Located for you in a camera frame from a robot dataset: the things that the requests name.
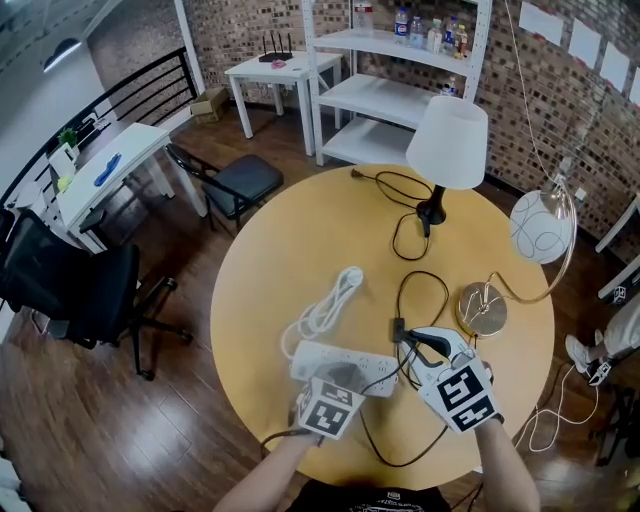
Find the coiled white cable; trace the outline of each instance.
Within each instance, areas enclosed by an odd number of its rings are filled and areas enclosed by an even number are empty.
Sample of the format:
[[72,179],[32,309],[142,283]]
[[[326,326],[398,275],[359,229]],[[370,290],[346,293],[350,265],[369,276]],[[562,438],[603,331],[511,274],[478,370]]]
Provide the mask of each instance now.
[[[560,384],[560,403],[558,404],[558,412],[552,411],[551,409],[542,409],[541,411],[539,411],[538,406],[536,405],[536,413],[531,418],[529,418],[529,421],[527,421],[526,425],[522,429],[522,434],[520,434],[520,439],[518,439],[518,442],[516,443],[516,448],[520,444],[520,441],[522,441],[522,439],[524,438],[524,435],[526,434],[527,429],[529,428],[529,425],[531,424],[532,421],[534,421],[535,423],[533,425],[533,430],[531,431],[531,436],[529,437],[529,450],[531,450],[534,453],[539,453],[539,452],[544,452],[545,450],[548,450],[553,446],[553,443],[555,443],[556,438],[558,437],[558,432],[560,431],[560,420],[570,423],[571,425],[584,425],[596,413],[596,410],[598,409],[598,400],[600,398],[600,393],[597,387],[596,387],[596,404],[593,407],[593,411],[591,411],[591,414],[589,414],[589,416],[587,416],[584,420],[573,421],[565,418],[560,414],[560,411],[562,410],[562,402],[564,401],[564,381],[567,380],[567,377],[573,371],[574,368],[575,368],[575,365],[572,366],[562,378],[562,383]],[[544,448],[534,448],[533,436],[535,435],[536,429],[538,428],[538,417],[542,416],[545,413],[553,414],[556,417],[556,430],[553,433],[553,438],[551,439],[551,442],[547,446],[545,446]]]
[[364,280],[364,273],[359,267],[345,268],[333,286],[331,293],[316,304],[311,304],[304,310],[300,318],[287,327],[280,338],[280,349],[287,359],[293,359],[293,355],[287,349],[287,337],[294,328],[302,339],[313,340],[320,334],[330,330],[343,306],[355,293]]

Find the black folding chair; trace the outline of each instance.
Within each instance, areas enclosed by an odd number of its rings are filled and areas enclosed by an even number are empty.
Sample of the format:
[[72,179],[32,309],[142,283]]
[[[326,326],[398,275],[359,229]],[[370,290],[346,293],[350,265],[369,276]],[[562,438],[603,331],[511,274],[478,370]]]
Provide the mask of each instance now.
[[[165,146],[167,155],[192,176],[202,181],[211,229],[216,230],[211,206],[227,219],[234,220],[239,233],[242,228],[240,216],[249,209],[260,207],[265,198],[280,188],[284,182],[282,172],[256,155],[245,155],[224,169],[193,156],[176,144]],[[233,235],[220,222],[224,230]]]

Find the person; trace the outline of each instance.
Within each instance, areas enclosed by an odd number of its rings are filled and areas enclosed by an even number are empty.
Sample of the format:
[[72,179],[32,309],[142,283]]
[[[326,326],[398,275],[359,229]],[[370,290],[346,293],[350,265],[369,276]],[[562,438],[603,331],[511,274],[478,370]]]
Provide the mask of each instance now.
[[[475,429],[484,480],[484,500],[491,512],[537,512],[536,486],[501,422],[491,418]],[[214,512],[271,512],[280,504],[298,464],[317,445],[315,434],[285,437],[251,473],[214,508]],[[371,489],[308,482],[289,512],[450,511],[438,489]]]
[[587,347],[571,334],[565,338],[567,354],[580,373],[585,373],[594,361],[614,359],[640,347],[640,293],[615,314],[604,334],[596,331],[595,342],[595,346]]

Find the desk leg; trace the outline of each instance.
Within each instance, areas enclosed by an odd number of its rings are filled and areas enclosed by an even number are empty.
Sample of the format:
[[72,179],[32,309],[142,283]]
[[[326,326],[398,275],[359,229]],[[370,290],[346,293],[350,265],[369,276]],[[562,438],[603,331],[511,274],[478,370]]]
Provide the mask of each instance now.
[[198,192],[196,192],[196,189],[193,186],[193,183],[191,183],[191,179],[189,178],[187,171],[185,171],[182,167],[176,164],[171,158],[169,159],[169,161],[171,162],[171,167],[173,168],[173,171],[176,173],[176,175],[178,176],[178,179],[180,180],[180,184],[182,185],[182,188],[184,188],[184,191],[189,196],[189,199],[191,200],[191,204],[193,205],[193,208],[198,213],[198,215],[200,215],[200,217],[206,217],[207,209],[205,208],[204,203],[202,202],[202,199],[200,199]]
[[311,105],[309,103],[309,87],[306,80],[297,80],[298,101],[300,103],[300,117],[302,117],[302,133],[304,134],[304,147],[307,155],[313,156],[315,146],[313,142],[313,130],[311,128]]
[[169,184],[169,180],[162,172],[162,169],[160,168],[160,165],[158,164],[158,161],[155,159],[155,157],[152,156],[151,158],[147,158],[144,166],[153,178],[153,181],[156,184],[156,187],[158,188],[160,194],[162,194],[163,196],[167,196],[168,198],[172,198],[176,195],[171,188],[171,185]]
[[611,240],[620,232],[620,230],[624,227],[624,225],[629,222],[629,219],[633,216],[634,212],[638,208],[638,199],[633,198],[629,208],[622,214],[622,217],[618,219],[618,221],[611,227],[609,232],[604,235],[604,238],[600,240],[598,245],[596,245],[596,252],[601,252],[607,245],[611,243]]
[[238,114],[240,114],[240,121],[242,122],[242,129],[244,130],[244,136],[247,139],[253,137],[251,131],[251,123],[249,122],[249,115],[247,114],[247,107],[244,105],[244,98],[242,97],[242,89],[238,79],[231,76],[229,77],[231,82],[231,90],[233,91],[233,97],[236,100],[236,106],[238,107]]
[[284,114],[284,107],[282,106],[282,94],[280,94],[280,85],[270,84],[271,92],[273,93],[273,101],[276,104],[276,114],[279,116]]
[[636,270],[640,268],[640,255],[636,256],[634,260],[627,265],[627,267],[620,272],[616,277],[614,277],[611,281],[609,281],[604,288],[602,288],[598,292],[598,298],[604,299],[607,295],[609,295],[616,286],[620,286],[623,281],[631,277],[632,274],[635,273]]
[[[342,59],[333,65],[333,86],[342,82]],[[336,108],[336,130],[342,127],[342,111]]]

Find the black office chair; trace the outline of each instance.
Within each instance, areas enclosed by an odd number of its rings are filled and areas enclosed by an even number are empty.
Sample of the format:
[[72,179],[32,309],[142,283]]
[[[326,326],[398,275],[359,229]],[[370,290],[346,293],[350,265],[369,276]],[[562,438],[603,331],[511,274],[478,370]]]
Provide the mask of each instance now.
[[[10,214],[3,211],[0,219],[8,219],[7,213]],[[152,380],[152,371],[140,369],[140,328],[150,326],[173,332],[187,343],[193,336],[144,316],[164,287],[176,289],[173,279],[161,279],[148,296],[134,305],[139,260],[135,245],[99,254],[73,247],[27,210],[0,247],[0,297],[15,312],[27,306],[46,315],[53,337],[88,349],[94,348],[97,341],[118,346],[119,336],[128,329],[136,373]]]

